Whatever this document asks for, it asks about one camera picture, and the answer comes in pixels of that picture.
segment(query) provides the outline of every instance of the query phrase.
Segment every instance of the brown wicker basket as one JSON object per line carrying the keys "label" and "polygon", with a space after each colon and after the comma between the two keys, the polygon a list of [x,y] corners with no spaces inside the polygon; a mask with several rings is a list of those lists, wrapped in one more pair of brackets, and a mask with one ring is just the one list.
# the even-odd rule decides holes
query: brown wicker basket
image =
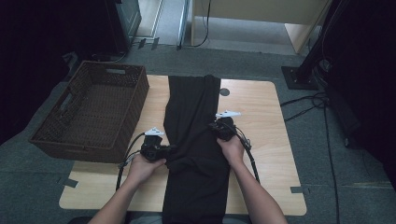
{"label": "brown wicker basket", "polygon": [[30,142],[54,158],[122,162],[148,91],[144,66],[83,62]]}

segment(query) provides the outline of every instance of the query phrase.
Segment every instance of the human arm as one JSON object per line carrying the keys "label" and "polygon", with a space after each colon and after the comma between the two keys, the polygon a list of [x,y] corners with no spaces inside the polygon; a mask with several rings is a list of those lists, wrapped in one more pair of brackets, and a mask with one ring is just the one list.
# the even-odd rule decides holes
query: human arm
{"label": "human arm", "polygon": [[235,173],[252,223],[287,223],[277,202],[246,167],[239,138],[234,136],[228,142],[218,139],[218,143]]}
{"label": "human arm", "polygon": [[139,186],[149,179],[156,168],[163,164],[165,164],[165,159],[148,162],[142,155],[136,155],[131,162],[125,181],[90,223],[120,224]]}

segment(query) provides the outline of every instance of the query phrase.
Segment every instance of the black tape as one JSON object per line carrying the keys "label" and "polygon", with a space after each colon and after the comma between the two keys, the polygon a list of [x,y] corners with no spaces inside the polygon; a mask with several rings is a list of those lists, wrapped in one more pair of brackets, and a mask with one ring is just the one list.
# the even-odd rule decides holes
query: black tape
{"label": "black tape", "polygon": [[160,41],[160,38],[159,38],[159,37],[157,37],[157,38],[154,39],[154,42],[152,43],[152,46],[151,46],[151,50],[154,50],[154,49],[157,48],[157,46],[158,46],[158,41]]}
{"label": "black tape", "polygon": [[141,49],[141,48],[145,47],[145,44],[146,44],[146,38],[140,40],[139,48],[138,48],[138,49]]}
{"label": "black tape", "polygon": [[64,186],[67,186],[67,187],[75,189],[76,186],[78,185],[78,181],[72,180],[72,179],[69,179],[69,178],[66,178],[66,179],[60,178],[58,180],[58,184],[62,184]]}
{"label": "black tape", "polygon": [[302,187],[290,187],[291,193],[303,193]]}

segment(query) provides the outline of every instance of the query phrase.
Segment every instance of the cable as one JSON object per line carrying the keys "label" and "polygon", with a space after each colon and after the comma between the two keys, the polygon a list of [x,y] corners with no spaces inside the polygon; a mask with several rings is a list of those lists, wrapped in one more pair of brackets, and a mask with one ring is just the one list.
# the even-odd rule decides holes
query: cable
{"label": "cable", "polygon": [[325,122],[325,125],[326,125],[327,149],[328,149],[328,152],[329,152],[330,166],[332,168],[332,182],[334,184],[335,217],[336,217],[336,220],[337,220],[337,224],[339,224],[340,223],[340,205],[339,205],[339,202],[338,202],[337,179],[335,178],[334,164],[332,163],[332,150],[330,148],[329,124],[327,122],[326,105],[323,108],[323,114],[324,114],[324,122]]}
{"label": "cable", "polygon": [[193,45],[192,47],[194,47],[194,48],[201,47],[201,45],[203,45],[206,42],[207,37],[209,36],[209,16],[210,16],[210,4],[211,3],[212,3],[212,0],[209,0],[209,6],[207,7],[206,25],[204,23],[204,27],[206,28],[206,36],[201,44]]}
{"label": "cable", "polygon": [[121,61],[121,60],[125,57],[126,53],[127,53],[127,52],[125,52],[125,53],[124,53],[120,58],[118,58],[116,61],[110,61],[110,62],[104,62],[104,63],[117,63],[117,62]]}
{"label": "cable", "polygon": [[[329,153],[330,166],[331,166],[331,169],[332,169],[332,182],[333,182],[333,187],[334,187],[334,198],[335,198],[335,215],[336,215],[336,221],[337,221],[336,223],[339,224],[340,223],[340,206],[339,206],[339,202],[338,202],[338,188],[337,188],[337,180],[335,178],[334,164],[332,162],[332,149],[331,149],[331,146],[330,146],[329,123],[327,121],[327,113],[326,113],[326,108],[327,108],[326,105],[327,105],[329,99],[325,95],[325,92],[319,92],[319,93],[317,93],[315,95],[312,95],[312,96],[305,96],[305,97],[301,97],[301,98],[298,98],[298,99],[295,99],[295,100],[287,101],[287,102],[281,104],[281,106],[289,105],[289,104],[292,104],[292,103],[295,103],[295,102],[299,102],[299,101],[304,100],[304,99],[311,99],[313,106],[311,108],[309,108],[309,109],[306,109],[306,110],[302,111],[302,112],[306,113],[307,111],[311,110],[312,108],[321,108],[321,109],[323,109],[323,115],[324,115],[324,121],[325,121],[325,127],[326,127],[327,149],[328,149],[328,153]],[[320,100],[321,103],[317,104],[317,103],[315,103],[315,100]],[[295,119],[298,116],[295,115],[295,116],[291,117],[290,119],[285,119],[285,122],[288,121],[288,120],[291,120],[291,119]]]}
{"label": "cable", "polygon": [[296,103],[296,102],[299,102],[299,101],[302,101],[302,100],[306,100],[306,99],[311,100],[311,103],[312,103],[313,106],[311,106],[308,109],[303,110],[303,111],[291,116],[288,119],[284,119],[285,122],[290,121],[290,120],[295,119],[295,118],[298,118],[298,117],[300,117],[301,115],[305,114],[306,112],[310,111],[313,108],[322,109],[322,108],[324,108],[325,104],[329,100],[328,97],[326,96],[325,92],[318,92],[318,93],[316,93],[316,94],[314,94],[312,96],[304,96],[304,97],[301,97],[301,98],[298,98],[298,99],[295,99],[295,100],[287,101],[285,103],[280,104],[280,106],[289,105],[289,104]]}
{"label": "cable", "polygon": [[314,74],[314,77],[316,78],[317,82],[323,87],[327,88],[328,83],[324,80],[324,75],[318,70],[317,66],[314,66],[312,68],[312,74]]}
{"label": "cable", "polygon": [[236,132],[232,127],[230,127],[230,125],[228,125],[224,122],[221,122],[219,120],[217,122],[224,125],[228,129],[230,129],[239,138],[239,140],[242,143],[242,146],[244,147],[245,151],[247,152],[248,158],[250,159],[250,164],[251,164],[251,168],[253,169],[254,176],[255,176],[257,182],[260,183],[259,173],[257,172],[257,168],[256,168],[256,162],[254,161],[253,155],[251,155],[251,152],[250,152],[250,150],[251,150],[250,140],[248,140],[245,137],[245,134],[242,133],[242,131],[239,128],[235,127],[240,133]]}
{"label": "cable", "polygon": [[140,150],[137,150],[136,152],[132,153],[131,155],[129,155],[129,152],[131,151],[131,149],[132,149],[132,147],[134,146],[134,143],[137,141],[137,139],[139,139],[139,137],[141,137],[141,136],[143,136],[143,135],[145,135],[145,133],[140,133],[140,134],[134,139],[134,141],[132,142],[132,144],[129,145],[129,147],[128,147],[126,153],[125,153],[125,157],[124,157],[122,163],[119,165],[120,170],[119,170],[119,176],[118,176],[118,178],[117,178],[116,190],[118,190],[118,189],[120,188],[120,183],[121,183],[123,168],[128,164],[128,160],[129,160],[129,159],[133,159],[134,156],[135,156],[135,154],[136,154],[137,152],[139,152]]}

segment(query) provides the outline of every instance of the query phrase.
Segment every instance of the black pants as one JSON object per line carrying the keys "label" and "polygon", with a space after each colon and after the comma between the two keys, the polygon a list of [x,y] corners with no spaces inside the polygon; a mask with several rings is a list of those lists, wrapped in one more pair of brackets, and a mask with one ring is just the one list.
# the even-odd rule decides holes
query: black pants
{"label": "black pants", "polygon": [[163,126],[177,152],[167,161],[163,223],[221,223],[230,166],[208,123],[216,119],[220,79],[169,77]]}

